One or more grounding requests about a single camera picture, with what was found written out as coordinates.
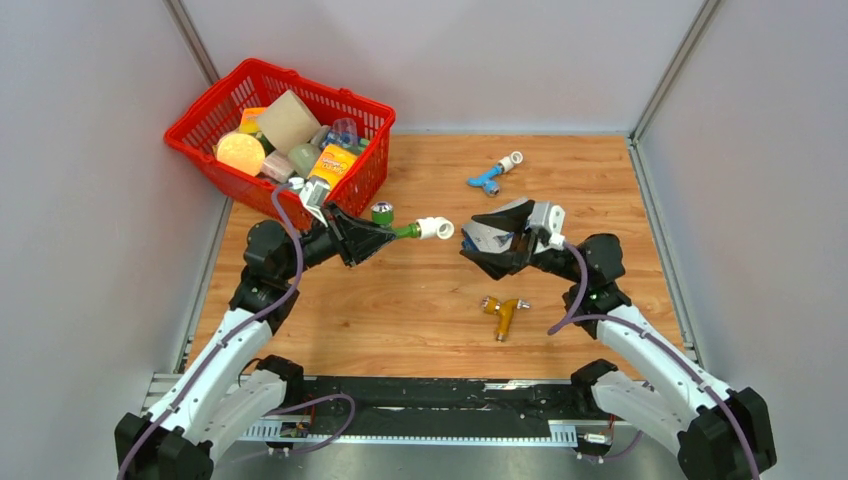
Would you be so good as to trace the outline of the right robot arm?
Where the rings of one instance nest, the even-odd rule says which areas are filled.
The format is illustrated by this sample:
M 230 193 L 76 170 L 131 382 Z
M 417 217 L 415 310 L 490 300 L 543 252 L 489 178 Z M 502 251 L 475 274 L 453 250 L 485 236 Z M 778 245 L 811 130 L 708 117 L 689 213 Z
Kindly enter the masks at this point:
M 562 230 L 565 210 L 516 200 L 476 214 L 461 228 L 460 253 L 494 280 L 527 267 L 572 282 L 553 336 L 575 325 L 622 356 L 636 381 L 599 359 L 575 371 L 573 410 L 623 419 L 675 456 L 689 479 L 758 479 L 777 463 L 766 400 L 715 377 L 664 337 L 618 281 L 626 269 L 619 237 L 595 233 L 574 244 Z

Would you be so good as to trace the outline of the white pipe elbow fitting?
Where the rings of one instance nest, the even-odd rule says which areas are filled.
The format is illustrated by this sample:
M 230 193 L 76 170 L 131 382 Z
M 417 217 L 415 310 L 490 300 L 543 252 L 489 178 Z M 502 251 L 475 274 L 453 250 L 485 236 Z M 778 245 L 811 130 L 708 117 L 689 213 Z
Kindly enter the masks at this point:
M 454 224 L 445 217 L 425 217 L 415 221 L 418 227 L 418 238 L 421 240 L 437 238 L 439 240 L 450 239 L 454 232 Z

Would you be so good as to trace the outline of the green water faucet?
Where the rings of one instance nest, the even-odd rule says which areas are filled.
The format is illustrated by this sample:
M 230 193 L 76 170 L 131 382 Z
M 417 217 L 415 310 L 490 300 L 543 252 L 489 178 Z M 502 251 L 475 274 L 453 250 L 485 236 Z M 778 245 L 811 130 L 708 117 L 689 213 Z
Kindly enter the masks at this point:
M 410 223 L 400 227 L 393 225 L 395 210 L 394 206 L 389 202 L 376 202 L 371 207 L 371 220 L 382 228 L 392 230 L 399 239 L 421 237 L 421 228 L 417 223 Z

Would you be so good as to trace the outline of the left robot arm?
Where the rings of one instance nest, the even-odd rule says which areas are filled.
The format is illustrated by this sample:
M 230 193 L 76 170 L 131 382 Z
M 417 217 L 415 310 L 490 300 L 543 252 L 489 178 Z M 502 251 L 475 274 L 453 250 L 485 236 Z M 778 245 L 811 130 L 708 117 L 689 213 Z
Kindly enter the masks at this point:
M 241 280 L 216 333 L 145 414 L 128 413 L 116 425 L 118 478 L 209 479 L 261 417 L 302 408 L 303 369 L 292 361 L 268 355 L 243 383 L 236 380 L 290 315 L 309 268 L 333 257 L 356 266 L 398 238 L 335 203 L 319 212 L 305 232 L 288 217 L 248 231 Z

